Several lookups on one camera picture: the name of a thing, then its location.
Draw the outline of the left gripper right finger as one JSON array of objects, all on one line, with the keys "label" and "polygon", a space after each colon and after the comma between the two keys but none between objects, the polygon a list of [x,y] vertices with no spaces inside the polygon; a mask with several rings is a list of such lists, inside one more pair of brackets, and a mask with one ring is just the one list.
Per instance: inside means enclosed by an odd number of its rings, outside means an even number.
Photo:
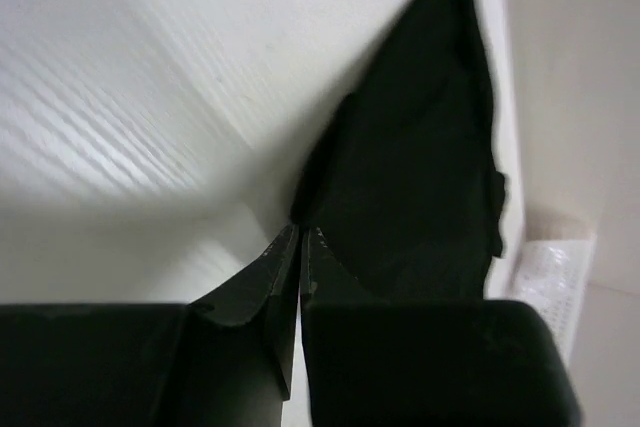
[{"label": "left gripper right finger", "polygon": [[315,426],[579,426],[542,317],[512,300],[388,302],[301,247],[301,327]]}]

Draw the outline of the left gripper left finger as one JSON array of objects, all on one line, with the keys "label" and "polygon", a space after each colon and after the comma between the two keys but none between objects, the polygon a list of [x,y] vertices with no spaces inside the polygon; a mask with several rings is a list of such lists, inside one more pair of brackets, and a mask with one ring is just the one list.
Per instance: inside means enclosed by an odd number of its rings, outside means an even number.
[{"label": "left gripper left finger", "polygon": [[1,309],[5,426],[277,426],[291,395],[299,231],[188,304]]}]

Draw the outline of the black tank top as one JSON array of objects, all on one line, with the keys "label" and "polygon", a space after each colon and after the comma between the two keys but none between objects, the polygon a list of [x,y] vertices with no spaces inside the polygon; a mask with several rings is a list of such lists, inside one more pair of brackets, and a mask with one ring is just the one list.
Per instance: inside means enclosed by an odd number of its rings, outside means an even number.
[{"label": "black tank top", "polygon": [[312,150],[291,207],[390,299],[476,299],[505,178],[474,0],[412,0]]}]

